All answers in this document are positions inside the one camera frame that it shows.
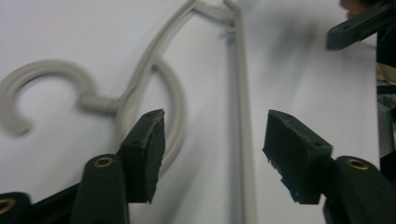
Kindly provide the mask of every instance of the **dark sleeve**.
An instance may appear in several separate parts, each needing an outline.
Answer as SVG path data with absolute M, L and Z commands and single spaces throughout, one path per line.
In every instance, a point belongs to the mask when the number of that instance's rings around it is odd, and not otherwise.
M 376 61 L 396 68 L 396 28 L 378 32 Z

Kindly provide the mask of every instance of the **brass screw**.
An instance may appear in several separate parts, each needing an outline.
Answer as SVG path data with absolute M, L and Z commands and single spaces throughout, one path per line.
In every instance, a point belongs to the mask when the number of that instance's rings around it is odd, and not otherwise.
M 107 167 L 107 166 L 111 165 L 113 162 L 114 162 L 114 160 L 112 158 L 103 157 L 103 158 L 95 161 L 95 163 L 93 165 L 96 168 L 103 168 L 103 167 Z
M 366 165 L 364 162 L 362 161 L 357 161 L 357 160 L 348 160 L 347 163 L 352 166 L 353 168 L 359 169 L 359 170 L 368 170 L 369 166 Z
M 17 201 L 15 199 L 1 199 L 0 200 L 0 215 L 6 213 L 9 209 L 11 209 Z

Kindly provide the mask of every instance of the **person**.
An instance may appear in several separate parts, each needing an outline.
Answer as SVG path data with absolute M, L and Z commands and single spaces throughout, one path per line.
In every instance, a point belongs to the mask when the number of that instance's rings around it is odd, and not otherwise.
M 347 10 L 348 19 L 370 8 L 378 0 L 340 0 L 340 6 Z M 376 72 L 379 81 L 396 85 L 396 24 L 377 33 Z

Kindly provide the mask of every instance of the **white table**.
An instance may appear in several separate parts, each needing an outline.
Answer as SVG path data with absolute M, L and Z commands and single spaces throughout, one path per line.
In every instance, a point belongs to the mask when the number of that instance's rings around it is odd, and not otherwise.
M 120 96 L 149 41 L 183 4 L 173 1 L 2 1 L 0 81 L 38 60 L 63 59 L 94 75 L 104 96 Z M 324 49 L 326 32 L 344 20 L 337 1 L 239 1 L 246 30 L 259 223 L 324 223 L 322 205 L 294 203 L 262 153 L 269 109 L 292 114 L 334 146 L 378 165 L 375 48 Z M 151 205 L 130 205 L 133 223 L 241 223 L 236 93 L 224 26 L 192 17 L 164 58 L 188 100 L 182 151 Z M 117 151 L 110 117 L 82 113 L 72 85 L 56 77 L 27 85 L 19 109 L 34 121 L 24 137 L 0 129 L 0 192 L 33 203 L 77 183 L 90 158 Z M 150 83 L 140 114 L 170 100 Z

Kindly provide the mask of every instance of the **hand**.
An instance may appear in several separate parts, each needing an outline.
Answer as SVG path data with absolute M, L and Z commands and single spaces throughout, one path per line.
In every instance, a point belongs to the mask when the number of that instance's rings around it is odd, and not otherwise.
M 347 10 L 346 17 L 348 19 L 361 14 L 370 7 L 370 5 L 364 4 L 360 0 L 340 0 L 340 6 Z

